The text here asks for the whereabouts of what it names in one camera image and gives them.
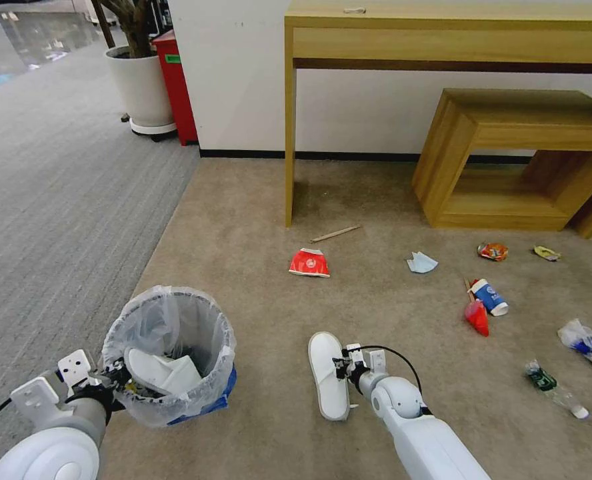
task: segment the trash can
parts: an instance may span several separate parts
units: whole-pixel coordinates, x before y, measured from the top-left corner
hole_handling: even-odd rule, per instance
[[[163,69],[167,96],[178,129],[178,140],[180,140],[181,145],[186,145],[188,142],[198,142],[196,123],[194,122],[194,114],[191,111],[185,74],[183,73],[174,30],[162,34],[154,39],[152,43],[156,45],[158,58]]]
[[[189,355],[202,376],[182,395],[153,398],[115,391],[116,400],[138,422],[174,425],[228,405],[236,383],[236,339],[229,320],[206,293],[158,285],[130,300],[103,343],[104,366],[122,358],[128,347],[174,359]]]

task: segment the potted plant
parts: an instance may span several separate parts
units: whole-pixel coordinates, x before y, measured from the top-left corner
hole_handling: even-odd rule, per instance
[[[151,0],[100,0],[111,10],[127,37],[127,46],[105,55],[109,69],[130,116],[131,129],[159,135],[176,129],[165,88],[161,64],[147,34],[147,10]]]

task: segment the red trash bin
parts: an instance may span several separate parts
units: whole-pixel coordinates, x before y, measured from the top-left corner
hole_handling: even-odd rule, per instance
[[[191,111],[187,84],[181,66],[181,56],[178,54],[174,30],[162,34],[154,39],[152,43],[156,45],[158,58],[163,68],[167,95],[169,96],[171,111],[174,114],[174,122],[176,122],[176,128],[178,129],[178,140],[181,141],[181,145],[186,145],[188,142],[198,142],[194,114]]]

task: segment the beige carpet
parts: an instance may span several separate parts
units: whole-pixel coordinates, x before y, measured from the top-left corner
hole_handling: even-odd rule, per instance
[[[283,227],[283,164],[204,159],[137,291],[161,283],[212,294],[238,339],[238,384],[228,410],[150,430],[126,413],[105,440],[104,478],[398,479],[406,474],[388,432],[355,392],[346,423],[319,414],[307,361],[318,330],[343,343],[382,343],[416,365],[424,398],[494,479],[592,479],[592,365],[560,344],[575,317],[592,326],[592,240],[572,231],[434,230],[409,183],[413,166],[298,162],[295,223]],[[307,240],[328,240],[330,279],[287,272]],[[481,241],[509,246],[508,260],[476,256]],[[559,263],[530,253],[561,251]],[[440,262],[427,275],[405,258]],[[483,338],[463,321],[463,275],[486,277],[510,304]],[[523,378],[537,357],[590,410],[580,422]],[[412,378],[388,356],[390,373]]]

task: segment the wooden side table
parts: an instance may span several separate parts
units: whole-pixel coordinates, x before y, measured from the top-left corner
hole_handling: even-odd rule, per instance
[[[465,168],[474,148],[544,152],[524,172]],[[446,89],[412,186],[434,227],[560,230],[592,194],[592,98]]]
[[[592,73],[592,2],[294,0],[285,14],[286,226],[300,68]]]

